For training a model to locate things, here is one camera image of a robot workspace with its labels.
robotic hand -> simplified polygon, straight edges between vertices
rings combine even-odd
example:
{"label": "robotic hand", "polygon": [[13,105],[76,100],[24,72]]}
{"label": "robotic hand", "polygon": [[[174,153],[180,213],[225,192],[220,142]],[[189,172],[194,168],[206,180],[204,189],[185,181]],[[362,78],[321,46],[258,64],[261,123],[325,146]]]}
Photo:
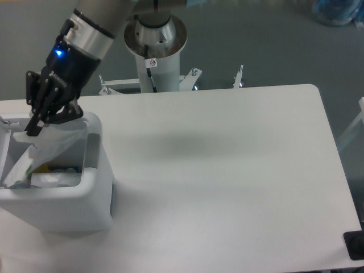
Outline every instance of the robotic hand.
{"label": "robotic hand", "polygon": [[27,135],[37,136],[44,124],[60,124],[80,118],[77,104],[81,89],[106,55],[123,23],[135,14],[188,7],[205,0],[79,0],[62,26],[38,74],[26,76],[27,104],[33,116]]}

white tabletop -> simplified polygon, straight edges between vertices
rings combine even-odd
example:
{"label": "white tabletop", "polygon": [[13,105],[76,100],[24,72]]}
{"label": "white tabletop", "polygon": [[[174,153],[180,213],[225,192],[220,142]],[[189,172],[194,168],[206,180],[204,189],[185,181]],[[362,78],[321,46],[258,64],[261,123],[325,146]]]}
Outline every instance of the white tabletop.
{"label": "white tabletop", "polygon": [[[0,210],[1,273],[293,272],[364,265],[312,85],[82,97],[104,127],[114,225],[54,234]],[[29,111],[2,101],[0,112]]]}

